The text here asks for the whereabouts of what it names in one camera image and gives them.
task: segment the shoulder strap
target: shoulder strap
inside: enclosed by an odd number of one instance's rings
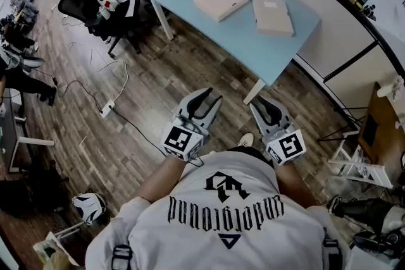
[[[130,261],[132,249],[129,245],[121,244],[114,248],[111,270],[131,270]]]
[[[326,228],[325,238],[323,239],[323,270],[342,270],[343,256],[339,247],[339,242],[330,238]]]

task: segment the cardboard box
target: cardboard box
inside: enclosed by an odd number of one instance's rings
[[[260,34],[292,37],[294,29],[284,0],[252,0]]]
[[[221,21],[247,2],[249,0],[194,0],[194,4],[215,21]]]

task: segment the cable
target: cable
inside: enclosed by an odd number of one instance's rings
[[[67,19],[67,17],[63,17],[62,20],[61,20],[62,26],[66,26],[66,25],[69,25],[69,26],[79,26],[79,25],[83,24],[83,22],[78,23],[78,24],[63,23],[63,21],[64,21],[65,19]]]
[[[66,91],[68,91],[69,86],[70,86],[73,82],[78,82],[78,83],[83,87],[84,91],[86,91],[87,94],[89,94],[89,95],[94,99],[94,102],[96,103],[97,109],[99,110],[99,113],[101,113],[103,110],[101,109],[101,107],[100,107],[100,105],[99,105],[99,102],[97,101],[96,97],[94,97],[94,95],[92,95],[90,92],[88,92],[87,89],[86,89],[86,87],[84,87],[84,85],[82,84],[82,82],[79,81],[79,80],[72,80],[71,82],[69,82],[69,84],[66,86],[66,89],[65,89],[65,91],[63,92],[63,94],[62,94],[62,95],[59,95],[59,96],[60,96],[61,98],[64,97],[65,94],[66,94]]]
[[[118,96],[115,97],[113,102],[115,102],[118,99],[118,97],[121,96],[122,92],[124,91],[125,86],[127,85],[127,82],[128,82],[128,79],[129,79],[129,74],[128,74],[128,71],[127,71],[127,62],[125,62],[124,60],[115,60],[113,62],[108,63],[105,67],[101,68],[100,70],[96,71],[96,72],[100,72],[101,70],[107,68],[107,66],[109,66],[109,65],[111,65],[113,63],[117,63],[117,62],[124,62],[125,63],[125,73],[127,74],[127,79],[125,80],[124,85],[122,86],[120,93],[118,94]]]
[[[21,94],[21,92],[19,91],[19,92],[17,93],[17,95],[14,95],[13,97],[3,97],[3,98],[11,99],[11,98],[17,97],[17,96],[20,95],[20,94]]]
[[[145,139],[147,142],[149,142],[150,144],[152,144],[157,150],[159,150],[159,152],[162,153],[163,156],[165,156],[165,157],[167,156],[159,147],[157,147],[157,146],[154,145],[150,140],[148,140],[147,137],[141,132],[141,130],[140,130],[135,124],[133,124],[131,121],[129,121],[128,118],[126,118],[125,116],[121,115],[115,108],[111,108],[111,110],[112,110],[114,113],[116,113],[119,117],[121,117],[123,120],[125,120],[126,122],[130,123],[133,127],[135,127],[135,129],[144,137],[144,139]],[[193,166],[196,166],[197,168],[200,168],[201,166],[204,165],[204,161],[201,160],[201,158],[200,158],[199,155],[198,155],[198,152],[197,152],[197,156],[198,156],[198,158],[200,159],[200,161],[201,161],[201,163],[202,163],[200,166],[198,166],[198,165],[196,165],[196,164],[194,164],[193,162],[190,162],[190,161],[187,161],[187,163],[190,163],[190,164],[192,164]]]
[[[351,219],[347,218],[346,216],[343,216],[343,217],[344,217],[345,219],[347,219],[350,223],[353,223],[354,225],[359,226],[360,228],[364,229],[365,231],[369,231],[369,230],[367,230],[367,228],[365,228],[364,226],[361,226],[360,224],[355,223],[354,221],[352,221]]]
[[[135,129],[144,137],[145,140],[147,140],[150,144],[152,144],[156,149],[158,149],[160,151],[160,153],[162,153],[166,157],[166,154],[163,153],[163,151],[161,149],[159,149],[159,147],[157,147],[150,140],[148,140],[147,137],[140,131],[140,129],[135,124],[133,124],[131,121],[129,121],[125,116],[121,115],[117,110],[115,110],[115,108],[113,108],[112,111],[114,113],[116,113],[119,117],[121,117],[123,120],[130,123],[133,127],[135,127]]]
[[[71,48],[73,47],[73,45],[75,45],[75,44],[76,44],[76,42],[70,42],[70,43],[68,44],[68,50],[70,51],[70,49],[71,49]],[[90,65],[92,66],[93,48],[91,47],[90,49],[91,49],[91,52],[90,52]],[[120,93],[115,97],[115,99],[113,100],[113,102],[115,102],[115,101],[119,98],[119,96],[121,96],[122,92],[124,91],[125,86],[126,86],[127,83],[128,83],[129,74],[128,74],[128,70],[127,70],[127,62],[124,61],[124,60],[114,60],[114,61],[112,61],[112,62],[106,64],[105,66],[103,66],[101,69],[99,69],[99,70],[96,71],[96,72],[100,72],[101,70],[107,68],[107,66],[109,66],[109,65],[111,65],[111,64],[113,64],[113,63],[117,63],[117,62],[124,62],[124,64],[125,64],[125,73],[127,74],[127,79],[125,80],[125,82],[124,82],[124,84],[123,84],[123,86],[122,86],[122,88],[121,88]]]

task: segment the sneaker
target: sneaker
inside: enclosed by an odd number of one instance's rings
[[[48,96],[48,105],[53,106],[53,103],[55,102],[55,97],[56,97],[56,88],[52,87],[52,92]]]
[[[329,210],[329,214],[335,214],[336,208],[341,204],[342,196],[335,196],[332,201],[327,204],[327,209]]]
[[[242,138],[239,140],[237,146],[252,146],[253,144],[253,134],[252,133],[246,133],[245,135],[242,136]]]

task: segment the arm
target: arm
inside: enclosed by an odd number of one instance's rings
[[[161,166],[140,185],[135,197],[142,197],[151,204],[166,197],[177,184],[186,164],[176,157],[167,156]]]
[[[3,75],[3,77],[0,80],[0,105],[3,103],[3,95],[5,88],[6,88],[6,76]]]
[[[297,204],[303,206],[303,208],[319,205],[299,175],[294,163],[287,162],[282,166],[275,164],[275,171],[281,194],[286,195]]]

